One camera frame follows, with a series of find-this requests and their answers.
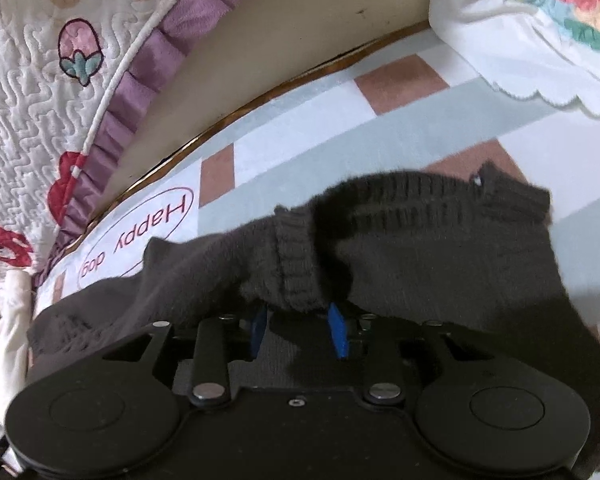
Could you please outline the white quilt with red bears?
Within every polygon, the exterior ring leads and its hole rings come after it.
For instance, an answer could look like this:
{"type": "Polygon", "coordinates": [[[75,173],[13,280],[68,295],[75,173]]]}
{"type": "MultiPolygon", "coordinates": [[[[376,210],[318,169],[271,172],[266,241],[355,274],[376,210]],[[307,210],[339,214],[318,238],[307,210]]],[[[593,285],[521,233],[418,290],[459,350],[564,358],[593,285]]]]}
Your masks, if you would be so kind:
{"type": "Polygon", "coordinates": [[[0,0],[0,280],[79,237],[148,107],[240,0],[0,0]]]}

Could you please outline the checkered dog print blanket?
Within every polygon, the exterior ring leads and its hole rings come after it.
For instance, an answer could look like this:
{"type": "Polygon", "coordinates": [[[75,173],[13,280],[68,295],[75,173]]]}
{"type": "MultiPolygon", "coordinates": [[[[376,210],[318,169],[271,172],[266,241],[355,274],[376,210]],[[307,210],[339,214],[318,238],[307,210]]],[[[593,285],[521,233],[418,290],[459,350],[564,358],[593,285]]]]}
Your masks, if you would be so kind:
{"type": "Polygon", "coordinates": [[[136,273],[154,236],[225,231],[362,174],[468,179],[484,162],[550,192],[562,281],[600,338],[600,118],[492,89],[429,30],[323,70],[179,150],[56,264],[34,306],[136,273]]]}

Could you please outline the dark brown knit sweater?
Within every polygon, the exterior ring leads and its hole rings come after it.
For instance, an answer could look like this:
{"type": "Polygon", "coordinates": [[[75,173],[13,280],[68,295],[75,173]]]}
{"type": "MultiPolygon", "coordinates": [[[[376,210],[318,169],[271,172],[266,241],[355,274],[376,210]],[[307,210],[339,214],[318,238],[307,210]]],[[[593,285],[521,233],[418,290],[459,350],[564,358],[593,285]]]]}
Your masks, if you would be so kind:
{"type": "Polygon", "coordinates": [[[416,171],[342,182],[237,229],[149,241],[140,272],[106,278],[32,323],[39,380],[156,321],[191,330],[207,316],[270,309],[243,386],[338,386],[326,313],[354,304],[381,318],[480,330],[582,396],[591,433],[574,470],[600,471],[600,343],[571,304],[555,260],[550,196],[492,164],[475,180],[416,171]]]}

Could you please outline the white folded garment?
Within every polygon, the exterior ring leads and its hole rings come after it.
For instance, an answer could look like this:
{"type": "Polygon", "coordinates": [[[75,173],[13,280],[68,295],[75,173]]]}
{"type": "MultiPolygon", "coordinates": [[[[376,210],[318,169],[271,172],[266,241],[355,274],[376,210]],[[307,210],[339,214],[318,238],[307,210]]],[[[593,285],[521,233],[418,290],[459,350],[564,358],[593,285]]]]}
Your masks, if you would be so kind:
{"type": "Polygon", "coordinates": [[[27,332],[32,318],[31,277],[10,270],[0,280],[0,439],[5,434],[9,404],[26,382],[29,359],[27,332]]]}

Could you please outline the floral print bedsheet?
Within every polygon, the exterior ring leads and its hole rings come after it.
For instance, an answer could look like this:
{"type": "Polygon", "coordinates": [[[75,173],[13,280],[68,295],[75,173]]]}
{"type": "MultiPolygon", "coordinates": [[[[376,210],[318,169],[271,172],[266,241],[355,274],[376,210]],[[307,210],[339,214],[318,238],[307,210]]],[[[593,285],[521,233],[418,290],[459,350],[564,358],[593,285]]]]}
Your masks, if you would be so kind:
{"type": "Polygon", "coordinates": [[[600,0],[430,0],[429,23],[492,88],[600,117],[600,0]]]}

